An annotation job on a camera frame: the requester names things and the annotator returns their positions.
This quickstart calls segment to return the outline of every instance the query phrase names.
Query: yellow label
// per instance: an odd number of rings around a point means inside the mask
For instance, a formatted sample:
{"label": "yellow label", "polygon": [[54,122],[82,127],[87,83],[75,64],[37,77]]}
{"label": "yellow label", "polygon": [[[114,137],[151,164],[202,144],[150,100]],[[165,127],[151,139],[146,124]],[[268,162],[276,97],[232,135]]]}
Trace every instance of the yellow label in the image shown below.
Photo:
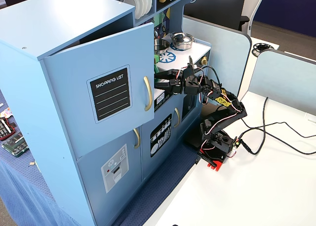
{"label": "yellow label", "polygon": [[225,96],[227,96],[225,89],[222,89],[222,94],[224,94]]}
{"label": "yellow label", "polygon": [[223,99],[222,97],[218,97],[215,99],[215,101],[217,101],[218,103],[222,104],[225,107],[229,107],[231,105],[230,102],[226,101],[225,99]]}

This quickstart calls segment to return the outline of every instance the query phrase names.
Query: robotic arm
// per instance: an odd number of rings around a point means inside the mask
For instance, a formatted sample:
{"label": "robotic arm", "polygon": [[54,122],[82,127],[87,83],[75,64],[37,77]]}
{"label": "robotic arm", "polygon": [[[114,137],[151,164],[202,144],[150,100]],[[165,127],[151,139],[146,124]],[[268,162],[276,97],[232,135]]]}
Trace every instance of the robotic arm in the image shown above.
{"label": "robotic arm", "polygon": [[174,94],[184,92],[188,95],[199,95],[202,104],[207,104],[208,99],[211,99],[225,107],[208,115],[201,123],[199,130],[189,134],[190,139],[187,141],[191,144],[194,142],[192,145],[199,147],[199,156],[218,171],[228,154],[237,146],[237,138],[231,139],[223,129],[247,116],[247,113],[242,102],[239,102],[234,94],[225,90],[218,78],[218,82],[215,82],[205,75],[198,77],[195,73],[199,70],[201,69],[195,69],[189,57],[188,67],[185,69],[172,69],[155,74],[157,79],[169,80],[168,83],[155,83],[155,88]]}

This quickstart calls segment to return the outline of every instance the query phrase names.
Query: shopping list sign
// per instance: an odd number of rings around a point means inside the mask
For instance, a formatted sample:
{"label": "shopping list sign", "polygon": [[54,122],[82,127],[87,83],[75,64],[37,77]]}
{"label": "shopping list sign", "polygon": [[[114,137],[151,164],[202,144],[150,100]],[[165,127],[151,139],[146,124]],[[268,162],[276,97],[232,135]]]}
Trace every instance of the shopping list sign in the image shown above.
{"label": "shopping list sign", "polygon": [[98,121],[130,106],[128,71],[119,71],[90,82]]}
{"label": "shopping list sign", "polygon": [[171,136],[171,121],[170,114],[163,122],[161,122],[154,131],[150,134],[150,157],[152,158],[158,150],[170,139]]}

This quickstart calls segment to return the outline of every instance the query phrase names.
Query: blue tablecloth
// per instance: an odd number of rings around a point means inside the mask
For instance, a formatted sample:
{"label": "blue tablecloth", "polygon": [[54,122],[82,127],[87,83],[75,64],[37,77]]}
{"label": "blue tablecloth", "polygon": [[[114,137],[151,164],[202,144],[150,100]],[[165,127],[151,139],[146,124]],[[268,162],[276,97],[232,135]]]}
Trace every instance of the blue tablecloth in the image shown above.
{"label": "blue tablecloth", "polygon": [[[1,112],[7,107],[1,91],[0,103],[4,103]],[[114,225],[143,225],[192,167],[196,156],[196,151],[179,144]],[[30,162],[34,162],[34,158],[29,150],[15,158],[0,147],[0,197],[13,220],[19,226],[79,226],[58,207],[42,174]]]}
{"label": "blue tablecloth", "polygon": [[[2,112],[8,106],[1,91],[0,103]],[[30,162],[34,158],[29,150],[16,158],[0,147],[0,197],[12,219],[19,226],[78,226],[58,207],[42,174]]]}

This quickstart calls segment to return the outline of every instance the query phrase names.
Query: cubicle partition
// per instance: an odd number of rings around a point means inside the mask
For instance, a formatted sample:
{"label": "cubicle partition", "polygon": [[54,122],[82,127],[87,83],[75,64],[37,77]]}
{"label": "cubicle partition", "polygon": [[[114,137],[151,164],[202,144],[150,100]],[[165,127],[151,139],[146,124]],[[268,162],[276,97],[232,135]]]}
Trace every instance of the cubicle partition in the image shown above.
{"label": "cubicle partition", "polygon": [[258,57],[249,91],[316,115],[316,62],[269,49]]}
{"label": "cubicle partition", "polygon": [[[250,37],[188,16],[183,18],[183,31],[212,44],[210,65],[216,70],[223,87],[237,96],[251,50]],[[214,79],[212,71],[209,72],[208,76]]]}

